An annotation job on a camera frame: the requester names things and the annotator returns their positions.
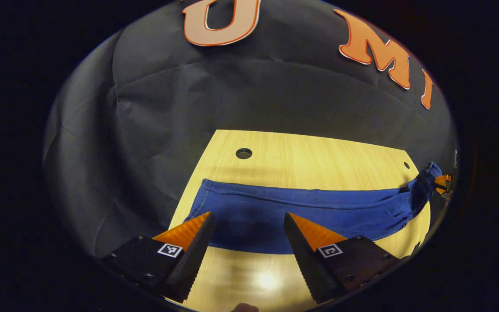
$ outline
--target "blue fabric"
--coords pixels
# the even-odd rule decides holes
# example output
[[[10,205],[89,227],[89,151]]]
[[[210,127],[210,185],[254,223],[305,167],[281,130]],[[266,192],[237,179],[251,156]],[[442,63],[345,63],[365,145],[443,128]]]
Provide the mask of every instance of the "blue fabric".
[[[430,162],[398,189],[303,190],[214,182],[204,179],[185,221],[213,211],[210,246],[252,253],[291,254],[283,229],[291,212],[344,237],[373,241],[402,229],[435,191],[442,171]]]

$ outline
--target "orange object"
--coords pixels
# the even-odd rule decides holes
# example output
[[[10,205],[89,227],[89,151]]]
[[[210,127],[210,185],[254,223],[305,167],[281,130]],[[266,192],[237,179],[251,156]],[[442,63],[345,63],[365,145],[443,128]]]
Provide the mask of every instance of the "orange object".
[[[363,65],[369,65],[373,62],[367,51],[367,46],[369,46],[373,52],[376,68],[382,72],[393,64],[388,70],[388,76],[401,87],[409,90],[412,84],[409,81],[408,52],[392,40],[384,43],[378,34],[359,18],[342,10],[335,9],[334,11],[346,20],[349,30],[348,43],[340,45],[340,53]]]
[[[186,221],[181,225],[173,227],[172,229],[153,237],[153,239],[155,241],[162,241],[163,243],[180,246],[184,250],[188,250],[188,247],[194,240],[194,237],[198,234],[198,231],[210,213],[211,212],[204,213],[197,218]]]
[[[442,176],[437,176],[436,179],[434,179],[434,182],[438,185],[441,185],[441,186],[446,186],[446,181],[451,182],[452,176],[449,174],[446,174],[446,175],[442,175]]]
[[[202,0],[182,10],[184,18],[184,37],[198,46],[223,46],[249,36],[257,26],[261,0],[236,0],[232,21],[221,29],[207,26],[209,6],[217,0]]]
[[[292,219],[294,219],[299,231],[303,234],[303,237],[307,240],[307,243],[316,251],[317,248],[326,245],[332,245],[338,243],[339,241],[346,240],[346,237],[335,233],[326,227],[322,227],[315,222],[311,222],[293,213],[289,213]]]
[[[423,71],[424,75],[424,93],[421,97],[421,104],[423,104],[424,108],[430,109],[430,100],[432,99],[432,79],[426,71]]]

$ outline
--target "black fabric backdrop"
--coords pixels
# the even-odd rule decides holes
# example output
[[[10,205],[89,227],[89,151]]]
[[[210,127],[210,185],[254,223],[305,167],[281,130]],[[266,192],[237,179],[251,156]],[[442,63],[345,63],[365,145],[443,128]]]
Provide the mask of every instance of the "black fabric backdrop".
[[[151,1],[0,1],[0,311],[162,311],[63,229],[40,150],[63,81]],[[445,220],[396,273],[331,311],[499,311],[499,2],[337,2],[400,39],[445,91],[460,184]]]
[[[193,2],[171,2],[111,36],[55,100],[44,168],[56,206],[89,254],[168,229],[216,129],[389,146],[406,150],[418,168],[432,160],[450,173],[450,112],[436,84],[431,109],[422,106],[421,70],[429,70],[414,56],[409,90],[388,71],[345,58],[338,46],[348,42],[347,23],[317,0],[263,1],[250,36],[199,47],[183,30],[182,10]],[[233,4],[212,4],[208,26],[228,25]],[[373,29],[384,42],[397,40]],[[433,221],[441,205],[433,200]]]

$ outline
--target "wooden table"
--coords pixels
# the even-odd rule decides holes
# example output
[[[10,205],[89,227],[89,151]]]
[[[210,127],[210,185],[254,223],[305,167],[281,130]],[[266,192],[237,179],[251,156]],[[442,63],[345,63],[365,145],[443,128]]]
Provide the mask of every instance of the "wooden table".
[[[237,158],[240,148],[249,148],[252,156]],[[204,178],[280,188],[374,190],[400,188],[417,174],[404,150],[316,136],[217,130],[169,228],[187,217]],[[396,257],[410,255],[424,240],[429,223],[427,203],[404,229],[376,244]],[[190,295],[181,305],[201,312],[229,312],[240,302],[258,306],[260,312],[301,312],[317,306],[294,255],[208,247]]]

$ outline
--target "blue jeans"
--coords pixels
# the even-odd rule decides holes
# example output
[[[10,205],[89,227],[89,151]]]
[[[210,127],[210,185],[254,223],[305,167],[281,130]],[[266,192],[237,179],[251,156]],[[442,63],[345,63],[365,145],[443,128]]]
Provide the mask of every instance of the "blue jeans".
[[[291,254],[283,230],[291,212],[344,237],[373,241],[402,229],[421,212],[442,171],[430,162],[403,188],[303,190],[214,182],[204,179],[188,221],[208,211],[216,228],[210,246],[267,254]]]

